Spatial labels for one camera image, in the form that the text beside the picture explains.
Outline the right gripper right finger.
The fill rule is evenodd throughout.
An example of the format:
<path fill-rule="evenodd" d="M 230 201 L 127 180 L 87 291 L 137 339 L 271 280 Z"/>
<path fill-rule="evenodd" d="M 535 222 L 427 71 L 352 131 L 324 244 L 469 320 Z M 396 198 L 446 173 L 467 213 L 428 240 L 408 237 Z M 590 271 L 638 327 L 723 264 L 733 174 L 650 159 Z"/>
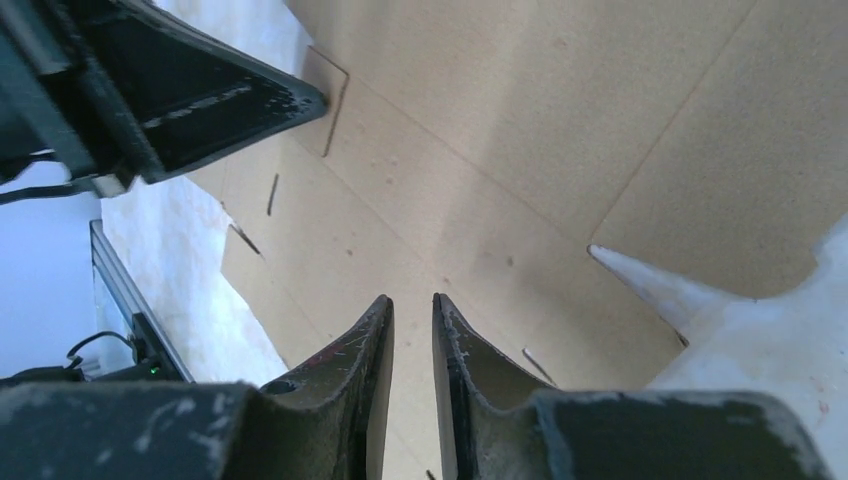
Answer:
<path fill-rule="evenodd" d="M 746 391 L 565 391 L 433 297 L 446 479 L 828 479 L 798 417 Z"/>

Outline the brown cardboard box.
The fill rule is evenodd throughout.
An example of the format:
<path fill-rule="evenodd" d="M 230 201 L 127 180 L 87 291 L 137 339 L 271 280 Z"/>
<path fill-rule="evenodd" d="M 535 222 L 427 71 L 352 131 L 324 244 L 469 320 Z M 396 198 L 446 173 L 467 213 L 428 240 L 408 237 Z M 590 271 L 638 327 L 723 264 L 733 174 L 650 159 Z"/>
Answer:
<path fill-rule="evenodd" d="M 843 1 L 178 1 L 326 82 L 200 183 L 289 364 L 396 305 L 384 475 L 440 463 L 430 298 L 561 388 L 783 387 L 847 453 Z"/>

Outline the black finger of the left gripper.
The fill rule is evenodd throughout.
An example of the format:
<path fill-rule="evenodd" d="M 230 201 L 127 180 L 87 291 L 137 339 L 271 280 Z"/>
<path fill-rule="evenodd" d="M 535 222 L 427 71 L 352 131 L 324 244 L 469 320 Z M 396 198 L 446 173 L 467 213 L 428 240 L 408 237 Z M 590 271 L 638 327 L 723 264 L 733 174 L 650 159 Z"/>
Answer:
<path fill-rule="evenodd" d="M 1 5 L 1 179 L 62 164 L 14 199 L 126 193 L 324 116 L 314 86 L 149 1 Z"/>

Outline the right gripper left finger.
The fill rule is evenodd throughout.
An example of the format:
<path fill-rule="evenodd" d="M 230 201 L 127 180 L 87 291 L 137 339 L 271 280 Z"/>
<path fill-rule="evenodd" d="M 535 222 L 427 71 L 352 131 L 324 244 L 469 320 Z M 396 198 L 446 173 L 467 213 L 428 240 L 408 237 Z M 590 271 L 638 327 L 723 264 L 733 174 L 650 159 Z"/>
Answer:
<path fill-rule="evenodd" d="M 378 479 L 394 308 L 248 383 L 38 382 L 1 393 L 5 479 Z"/>

